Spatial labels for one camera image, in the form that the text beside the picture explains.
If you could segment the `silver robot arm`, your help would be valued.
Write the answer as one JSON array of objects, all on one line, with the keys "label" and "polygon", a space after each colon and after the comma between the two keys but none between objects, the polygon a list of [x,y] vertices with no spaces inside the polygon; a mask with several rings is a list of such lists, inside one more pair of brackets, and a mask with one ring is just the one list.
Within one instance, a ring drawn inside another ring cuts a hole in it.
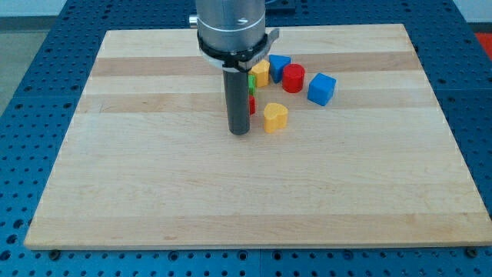
[{"label": "silver robot arm", "polygon": [[202,56],[223,71],[229,131],[250,129],[249,71],[265,58],[280,30],[266,32],[264,0],[196,0]]}]

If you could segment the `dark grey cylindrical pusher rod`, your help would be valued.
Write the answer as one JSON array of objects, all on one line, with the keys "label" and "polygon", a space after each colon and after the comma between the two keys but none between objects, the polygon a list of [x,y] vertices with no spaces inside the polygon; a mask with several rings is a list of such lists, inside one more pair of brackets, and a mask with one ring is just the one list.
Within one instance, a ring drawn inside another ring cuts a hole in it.
[{"label": "dark grey cylindrical pusher rod", "polygon": [[248,74],[223,71],[229,131],[246,134],[250,129]]}]

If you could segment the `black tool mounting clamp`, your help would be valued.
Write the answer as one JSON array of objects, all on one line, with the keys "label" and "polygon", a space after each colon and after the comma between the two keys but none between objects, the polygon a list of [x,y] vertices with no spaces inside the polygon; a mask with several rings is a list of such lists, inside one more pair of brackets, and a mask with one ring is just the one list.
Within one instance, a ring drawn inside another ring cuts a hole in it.
[{"label": "black tool mounting clamp", "polygon": [[248,72],[263,60],[279,36],[280,29],[273,28],[270,33],[264,34],[259,43],[251,48],[243,51],[222,52],[207,45],[200,33],[197,32],[199,49],[204,59],[216,68],[233,73]]}]

